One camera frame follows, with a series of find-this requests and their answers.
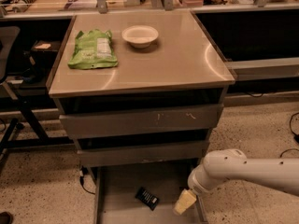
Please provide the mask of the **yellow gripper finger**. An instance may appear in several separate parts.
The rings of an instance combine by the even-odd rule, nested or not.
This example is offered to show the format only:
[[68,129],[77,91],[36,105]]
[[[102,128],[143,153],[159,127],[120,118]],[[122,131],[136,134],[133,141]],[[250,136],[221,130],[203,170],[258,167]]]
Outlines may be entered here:
[[183,214],[188,208],[190,208],[195,202],[197,198],[196,195],[190,189],[184,189],[174,206],[174,212],[177,215]]

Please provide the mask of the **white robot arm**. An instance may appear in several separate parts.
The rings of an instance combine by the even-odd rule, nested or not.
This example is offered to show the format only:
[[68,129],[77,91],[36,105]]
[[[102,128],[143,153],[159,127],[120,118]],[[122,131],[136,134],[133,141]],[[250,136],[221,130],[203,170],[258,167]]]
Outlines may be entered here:
[[192,169],[188,189],[184,189],[174,206],[182,215],[197,198],[230,180],[245,180],[291,195],[299,195],[299,160],[292,158],[249,159],[239,149],[211,151]]

